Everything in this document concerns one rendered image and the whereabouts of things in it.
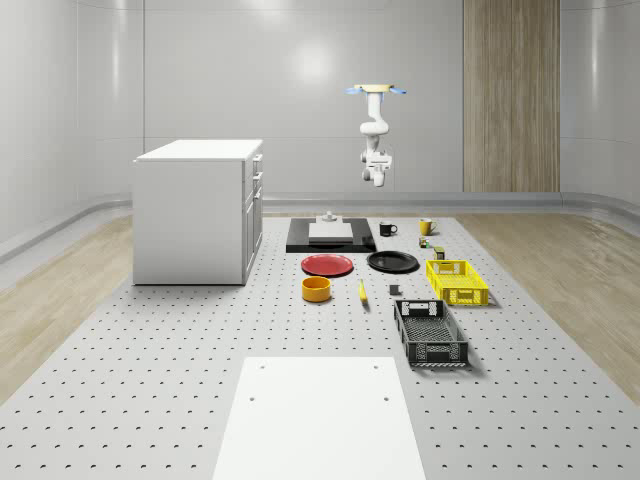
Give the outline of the drone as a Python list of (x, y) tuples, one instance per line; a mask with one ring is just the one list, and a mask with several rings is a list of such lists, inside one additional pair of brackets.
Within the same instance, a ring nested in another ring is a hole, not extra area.
[(389, 84), (358, 84), (358, 85), (354, 85), (353, 87), (346, 88), (345, 92), (347, 94), (358, 94), (361, 92), (364, 92), (367, 94), (374, 94), (374, 93), (384, 94), (389, 92), (394, 94), (407, 93), (406, 90), (395, 87), (394, 85), (389, 85)]

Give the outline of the black plate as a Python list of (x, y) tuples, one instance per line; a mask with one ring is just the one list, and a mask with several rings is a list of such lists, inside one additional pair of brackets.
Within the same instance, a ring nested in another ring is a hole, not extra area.
[(419, 269), (418, 260), (407, 253), (386, 250), (371, 253), (367, 257), (368, 265), (384, 273), (405, 274)]

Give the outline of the black stove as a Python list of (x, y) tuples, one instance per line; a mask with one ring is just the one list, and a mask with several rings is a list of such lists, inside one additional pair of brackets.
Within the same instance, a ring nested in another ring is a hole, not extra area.
[[(315, 223), (330, 225), (334, 232), (342, 225), (351, 227), (352, 236), (347, 239), (344, 235), (324, 236), (320, 240), (311, 240), (309, 226)], [(290, 223), (286, 242), (287, 253), (372, 253), (376, 252), (374, 236), (365, 218), (349, 218), (337, 216), (328, 221), (325, 216), (310, 218), (293, 218)]]

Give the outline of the red plate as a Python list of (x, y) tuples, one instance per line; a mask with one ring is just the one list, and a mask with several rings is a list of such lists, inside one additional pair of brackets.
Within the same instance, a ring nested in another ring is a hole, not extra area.
[(301, 268), (308, 275), (330, 278), (349, 274), (353, 270), (353, 263), (342, 255), (317, 254), (304, 258)]

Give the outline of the yellow bowl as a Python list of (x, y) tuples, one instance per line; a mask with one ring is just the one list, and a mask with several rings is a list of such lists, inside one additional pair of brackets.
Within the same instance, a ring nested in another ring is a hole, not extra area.
[(331, 296), (331, 281), (322, 276), (310, 276), (302, 281), (302, 297), (313, 303), (327, 301)]

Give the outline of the yellow basket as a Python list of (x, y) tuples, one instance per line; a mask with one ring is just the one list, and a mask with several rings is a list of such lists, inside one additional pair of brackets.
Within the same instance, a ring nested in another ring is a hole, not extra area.
[(437, 298), (450, 305), (488, 304), (489, 288), (466, 260), (428, 260), (426, 276)]

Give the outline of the dark grey basket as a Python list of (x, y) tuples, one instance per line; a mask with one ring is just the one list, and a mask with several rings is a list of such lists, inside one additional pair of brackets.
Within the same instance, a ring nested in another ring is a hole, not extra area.
[(396, 300), (394, 315), (410, 364), (464, 366), (468, 340), (442, 300)]

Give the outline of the white cabinet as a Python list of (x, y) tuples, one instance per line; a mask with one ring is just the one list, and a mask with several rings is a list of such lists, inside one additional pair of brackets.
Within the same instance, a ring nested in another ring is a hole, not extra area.
[(262, 146), (176, 140), (134, 161), (134, 283), (247, 282), (262, 237)]

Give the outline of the white board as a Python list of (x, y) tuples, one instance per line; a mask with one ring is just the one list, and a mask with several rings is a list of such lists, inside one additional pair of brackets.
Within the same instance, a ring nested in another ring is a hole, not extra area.
[(213, 480), (425, 480), (391, 357), (248, 357)]

